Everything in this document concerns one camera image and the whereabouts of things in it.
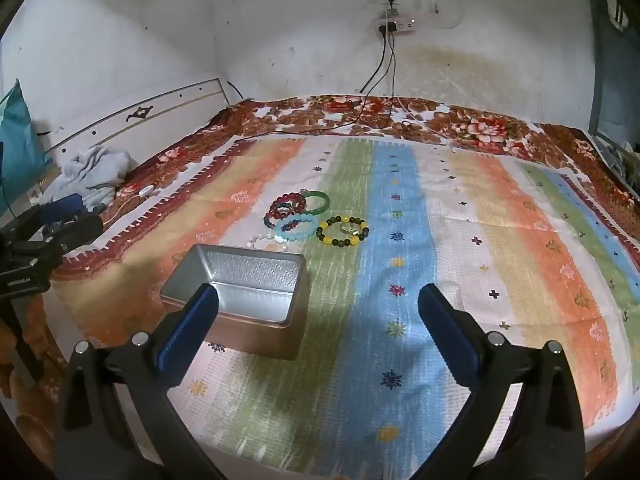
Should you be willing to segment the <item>green jade bangle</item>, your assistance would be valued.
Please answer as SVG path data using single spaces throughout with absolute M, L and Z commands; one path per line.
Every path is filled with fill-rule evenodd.
M 305 199 L 305 214 L 312 214 L 313 216 L 318 216 L 319 214 L 323 214 L 329 209 L 331 205 L 331 200 L 329 195 L 325 192 L 321 191 L 302 191 L 300 192 L 303 198 Z

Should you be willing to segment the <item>teal bag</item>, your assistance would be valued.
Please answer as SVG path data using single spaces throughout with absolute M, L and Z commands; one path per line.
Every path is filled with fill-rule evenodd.
M 51 159 L 35 133 L 20 81 L 1 100 L 1 181 L 8 200 L 16 200 L 40 179 Z

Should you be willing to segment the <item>grey crumpled towel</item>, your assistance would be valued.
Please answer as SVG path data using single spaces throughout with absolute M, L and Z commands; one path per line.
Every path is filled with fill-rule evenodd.
M 113 203 L 117 189 L 124 183 L 134 160 L 126 151 L 109 146 L 94 146 L 72 157 L 61 174 L 44 190 L 40 205 L 78 194 L 88 211 L 101 211 Z

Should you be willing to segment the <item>floral red bed sheet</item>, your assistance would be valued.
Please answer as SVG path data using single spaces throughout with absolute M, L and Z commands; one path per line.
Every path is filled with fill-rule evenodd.
M 245 101 L 226 108 L 207 126 L 153 154 L 134 170 L 105 213 L 106 236 L 119 222 L 138 222 L 155 196 L 171 192 L 203 158 L 222 153 L 236 142 L 267 136 L 302 139 L 332 136 L 445 145 L 551 169 L 566 177 L 602 223 L 624 238 L 630 258 L 639 269 L 639 202 L 608 168 L 585 133 L 419 98 L 308 96 L 271 102 Z M 129 203 L 126 214 L 108 222 L 127 198 L 147 185 L 155 186 L 152 196 L 141 203 Z M 16 411 L 13 423 L 20 441 L 44 466 L 51 467 L 53 417 L 66 361 L 47 328 L 46 298 L 37 297 L 28 309 L 32 321 L 29 335 L 46 361 L 43 381 L 29 387 L 13 366 L 3 363 L 1 396 Z M 632 416 L 634 413 L 622 426 L 596 442 L 589 442 L 586 437 L 590 462 L 601 460 L 618 443 L 623 431 L 630 426 Z

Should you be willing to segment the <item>white bed headboard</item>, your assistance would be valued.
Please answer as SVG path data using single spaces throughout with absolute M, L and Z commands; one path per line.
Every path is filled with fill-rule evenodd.
M 178 86 L 167 84 L 99 107 L 41 138 L 44 151 L 58 165 L 96 145 L 127 151 L 137 162 L 167 148 L 208 124 L 232 102 L 226 82 L 212 73 Z

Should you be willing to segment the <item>striped colourful cloth mat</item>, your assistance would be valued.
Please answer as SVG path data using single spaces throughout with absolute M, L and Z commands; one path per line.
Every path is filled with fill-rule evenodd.
M 302 191 L 331 205 L 305 214 Z M 152 330 L 197 244 L 304 256 L 293 361 L 204 344 L 172 403 L 209 450 L 301 474 L 406 478 L 462 408 L 420 320 L 433 283 L 514 344 L 555 339 L 589 442 L 639 403 L 639 269 L 559 172 L 449 146 L 267 136 L 207 156 L 70 259 L 47 294 L 63 348 Z

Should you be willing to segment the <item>silver metal tin box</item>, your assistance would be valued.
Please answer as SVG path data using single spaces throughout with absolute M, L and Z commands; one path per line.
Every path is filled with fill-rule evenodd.
M 293 361 L 309 304 L 306 259 L 299 254 L 197 244 L 160 289 L 169 311 L 198 286 L 216 288 L 219 307 L 206 340 L 256 356 Z

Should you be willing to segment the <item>blue metal clothes rack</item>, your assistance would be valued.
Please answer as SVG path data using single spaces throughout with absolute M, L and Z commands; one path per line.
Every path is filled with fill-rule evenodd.
M 610 167 L 639 185 L 639 35 L 617 0 L 590 0 L 594 88 L 589 133 Z

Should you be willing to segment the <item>white power strip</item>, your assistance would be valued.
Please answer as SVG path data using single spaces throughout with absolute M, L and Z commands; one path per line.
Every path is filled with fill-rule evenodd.
M 411 16 L 392 16 L 391 18 L 378 18 L 374 27 L 383 37 L 408 35 L 416 31 L 418 22 Z

